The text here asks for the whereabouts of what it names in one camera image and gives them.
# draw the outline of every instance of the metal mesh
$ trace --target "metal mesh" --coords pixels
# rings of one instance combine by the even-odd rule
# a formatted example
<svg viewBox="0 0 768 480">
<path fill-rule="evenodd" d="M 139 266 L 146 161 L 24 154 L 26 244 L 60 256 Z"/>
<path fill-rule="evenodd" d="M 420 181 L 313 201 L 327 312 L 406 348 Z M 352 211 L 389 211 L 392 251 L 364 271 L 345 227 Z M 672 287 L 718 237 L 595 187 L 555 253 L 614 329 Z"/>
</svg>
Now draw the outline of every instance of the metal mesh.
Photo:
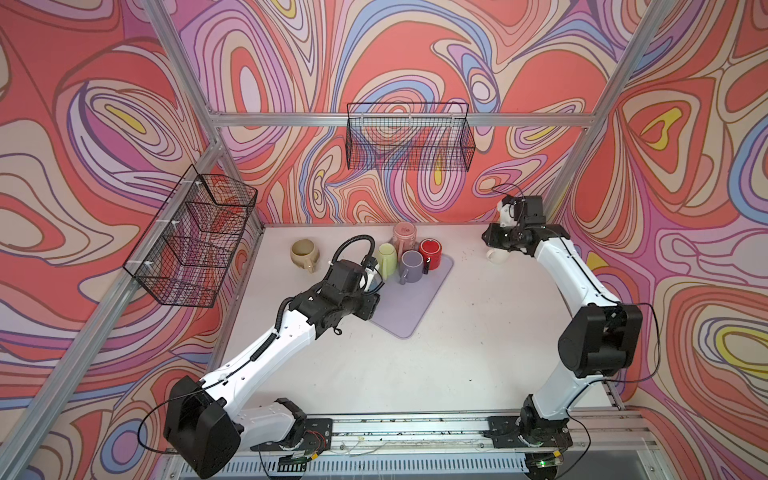
<svg viewBox="0 0 768 480">
<path fill-rule="evenodd" d="M 163 305 L 212 307 L 256 197 L 224 175 L 198 175 L 134 278 Z"/>
<path fill-rule="evenodd" d="M 348 104 L 347 167 L 353 170 L 469 170 L 475 139 L 466 104 Z"/>
</svg>

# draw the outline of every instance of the colorful psychedelic wall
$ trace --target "colorful psychedelic wall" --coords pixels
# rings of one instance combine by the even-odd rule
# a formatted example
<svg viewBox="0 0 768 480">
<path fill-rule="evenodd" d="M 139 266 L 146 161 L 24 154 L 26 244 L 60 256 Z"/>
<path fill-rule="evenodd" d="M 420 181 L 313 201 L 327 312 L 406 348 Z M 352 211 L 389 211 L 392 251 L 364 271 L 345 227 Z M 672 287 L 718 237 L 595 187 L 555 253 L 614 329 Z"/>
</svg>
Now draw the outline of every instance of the colorful psychedelic wall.
<svg viewBox="0 0 768 480">
<path fill-rule="evenodd" d="M 207 146 L 139 3 L 78 5 L 0 2 L 0 441 Z M 211 310 L 137 295 L 25 478 L 149 475 L 125 432 L 204 371 L 254 240 Z"/>
<path fill-rule="evenodd" d="M 591 112 L 645 1 L 178 2 L 172 18 L 210 106 L 336 112 L 351 101 Z M 345 128 L 230 127 L 266 223 L 485 221 L 495 185 L 540 193 L 578 135 L 477 127 L 469 172 L 350 171 Z"/>
<path fill-rule="evenodd" d="M 768 4 L 678 2 L 561 222 L 625 302 L 651 302 L 622 396 L 681 478 L 768 478 Z"/>
</svg>

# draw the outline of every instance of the cup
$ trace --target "cup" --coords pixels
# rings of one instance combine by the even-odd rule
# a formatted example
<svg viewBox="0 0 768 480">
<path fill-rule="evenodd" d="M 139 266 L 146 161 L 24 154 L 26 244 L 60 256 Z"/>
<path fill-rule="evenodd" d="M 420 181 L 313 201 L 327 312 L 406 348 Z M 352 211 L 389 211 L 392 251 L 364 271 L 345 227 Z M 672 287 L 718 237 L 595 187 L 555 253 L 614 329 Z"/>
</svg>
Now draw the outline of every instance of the cup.
<svg viewBox="0 0 768 480">
<path fill-rule="evenodd" d="M 416 249 L 416 225 L 410 222 L 400 222 L 392 229 L 392 245 L 397 250 L 397 259 L 402 258 L 403 252 Z"/>
<path fill-rule="evenodd" d="M 391 243 L 382 243 L 374 255 L 379 262 L 379 273 L 382 280 L 386 281 L 397 270 L 397 251 Z"/>
<path fill-rule="evenodd" d="M 442 245 L 440 242 L 434 238 L 424 239 L 419 244 L 419 252 L 424 257 L 425 273 L 440 266 L 440 258 L 442 257 Z"/>
<path fill-rule="evenodd" d="M 416 283 L 424 274 L 424 256 L 416 250 L 407 250 L 402 253 L 399 264 L 400 285 Z"/>
<path fill-rule="evenodd" d="M 320 258 L 320 250 L 317 245 L 308 238 L 294 242 L 290 246 L 290 259 L 296 266 L 315 273 L 317 270 L 317 260 Z"/>
<path fill-rule="evenodd" d="M 511 252 L 508 252 L 507 250 L 503 250 L 501 248 L 491 248 L 485 253 L 485 258 L 491 261 L 491 263 L 504 263 L 507 261 L 509 256 L 512 255 Z"/>
</svg>

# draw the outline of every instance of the white table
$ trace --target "white table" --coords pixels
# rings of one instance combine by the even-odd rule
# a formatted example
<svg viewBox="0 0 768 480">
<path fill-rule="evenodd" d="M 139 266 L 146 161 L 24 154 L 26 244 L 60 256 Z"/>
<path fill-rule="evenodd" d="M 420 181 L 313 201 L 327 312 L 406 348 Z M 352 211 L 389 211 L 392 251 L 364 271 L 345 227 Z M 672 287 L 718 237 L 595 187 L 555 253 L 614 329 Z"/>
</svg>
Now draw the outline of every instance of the white table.
<svg viewBox="0 0 768 480">
<path fill-rule="evenodd" d="M 518 409 L 543 385 L 558 362 L 557 341 L 571 318 L 554 281 L 536 261 L 513 254 L 502 265 L 485 259 L 486 225 L 418 226 L 455 265 L 410 339 L 401 340 L 354 316 L 341 336 L 326 331 L 280 367 L 247 408 L 278 397 L 310 415 L 374 412 L 461 412 Z M 389 241 L 391 226 L 269 227 L 257 254 L 225 359 L 269 329 L 280 301 L 319 282 L 336 248 L 367 233 Z M 320 249 L 320 268 L 294 266 L 291 244 L 309 238 Z M 362 259 L 367 242 L 342 258 Z M 610 407 L 601 384 L 578 407 Z"/>
</svg>

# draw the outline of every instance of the purple tray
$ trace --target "purple tray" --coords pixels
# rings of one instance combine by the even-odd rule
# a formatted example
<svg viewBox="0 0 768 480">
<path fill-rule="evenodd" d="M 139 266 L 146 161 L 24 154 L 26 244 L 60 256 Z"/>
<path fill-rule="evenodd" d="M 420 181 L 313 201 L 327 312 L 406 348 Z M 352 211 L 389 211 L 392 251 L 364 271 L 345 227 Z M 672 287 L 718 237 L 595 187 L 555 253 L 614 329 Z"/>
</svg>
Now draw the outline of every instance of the purple tray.
<svg viewBox="0 0 768 480">
<path fill-rule="evenodd" d="M 381 300 L 370 322 L 399 339 L 410 338 L 440 286 L 453 268 L 453 259 L 442 254 L 440 266 L 416 283 L 400 285 L 395 273 L 379 290 Z"/>
</svg>

